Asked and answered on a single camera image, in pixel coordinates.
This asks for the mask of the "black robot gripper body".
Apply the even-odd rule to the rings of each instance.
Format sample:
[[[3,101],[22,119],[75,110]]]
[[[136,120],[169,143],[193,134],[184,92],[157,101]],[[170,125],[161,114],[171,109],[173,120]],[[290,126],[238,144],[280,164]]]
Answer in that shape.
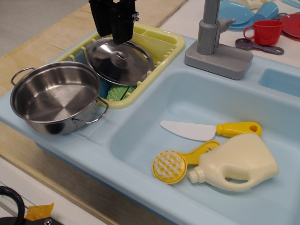
[[[93,3],[93,4],[112,4],[112,5],[125,4],[125,3],[134,4],[135,0],[89,0],[89,3]]]

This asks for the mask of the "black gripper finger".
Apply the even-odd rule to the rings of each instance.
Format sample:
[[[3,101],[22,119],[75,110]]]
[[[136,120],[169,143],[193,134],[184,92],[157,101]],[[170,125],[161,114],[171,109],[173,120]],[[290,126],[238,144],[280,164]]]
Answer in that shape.
[[[113,2],[110,18],[114,43],[120,45],[129,41],[133,37],[134,23],[139,21],[135,1]]]
[[[93,4],[90,8],[98,34],[101,37],[113,35],[117,22],[117,4]]]

